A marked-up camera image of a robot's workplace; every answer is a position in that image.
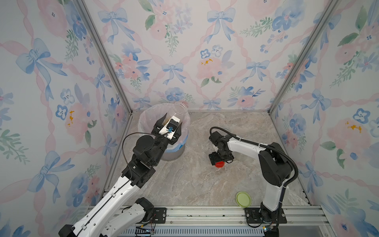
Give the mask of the red lid peanut jar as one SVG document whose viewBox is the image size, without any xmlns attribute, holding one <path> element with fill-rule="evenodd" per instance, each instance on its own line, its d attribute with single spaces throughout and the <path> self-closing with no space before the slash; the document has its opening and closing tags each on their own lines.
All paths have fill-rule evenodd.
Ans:
<svg viewBox="0 0 379 237">
<path fill-rule="evenodd" d="M 188 108 L 183 102 L 169 104 L 166 122 L 172 117 L 178 118 L 182 123 L 190 123 Z"/>
</svg>

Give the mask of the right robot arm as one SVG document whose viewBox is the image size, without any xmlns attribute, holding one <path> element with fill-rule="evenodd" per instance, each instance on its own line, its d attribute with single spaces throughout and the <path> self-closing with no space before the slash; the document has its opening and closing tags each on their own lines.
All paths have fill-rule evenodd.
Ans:
<svg viewBox="0 0 379 237">
<path fill-rule="evenodd" d="M 286 188 L 299 175 L 296 164 L 278 143 L 257 143 L 240 138 L 224 129 L 222 131 L 226 134 L 210 131 L 209 140 L 215 147 L 215 152 L 209 155 L 211 164 L 213 166 L 221 163 L 230 164 L 234 160 L 234 153 L 257 159 L 266 181 L 265 196 L 260 207 L 260 220 L 263 223 L 279 224 L 279 218 L 283 214 L 282 203 Z"/>
</svg>

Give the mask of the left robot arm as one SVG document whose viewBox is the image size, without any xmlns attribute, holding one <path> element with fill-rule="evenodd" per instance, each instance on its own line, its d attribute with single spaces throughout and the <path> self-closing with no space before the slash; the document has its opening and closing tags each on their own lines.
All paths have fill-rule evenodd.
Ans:
<svg viewBox="0 0 379 237">
<path fill-rule="evenodd" d="M 117 237 L 130 226 L 147 223 L 153 217 L 154 205 L 140 198 L 122 214 L 115 213 L 154 175 L 155 169 L 168 145 L 174 145 L 181 136 L 182 118 L 173 115 L 161 117 L 151 133 L 142 133 L 133 148 L 131 161 L 116 183 L 99 203 L 74 225 L 65 225 L 61 237 Z"/>
</svg>

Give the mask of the red jar lid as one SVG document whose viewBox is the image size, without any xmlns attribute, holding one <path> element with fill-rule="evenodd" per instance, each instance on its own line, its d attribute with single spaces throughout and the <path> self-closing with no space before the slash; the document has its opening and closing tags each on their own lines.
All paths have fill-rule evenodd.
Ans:
<svg viewBox="0 0 379 237">
<path fill-rule="evenodd" d="M 225 166 L 225 162 L 217 162 L 214 165 L 216 168 L 223 168 Z"/>
</svg>

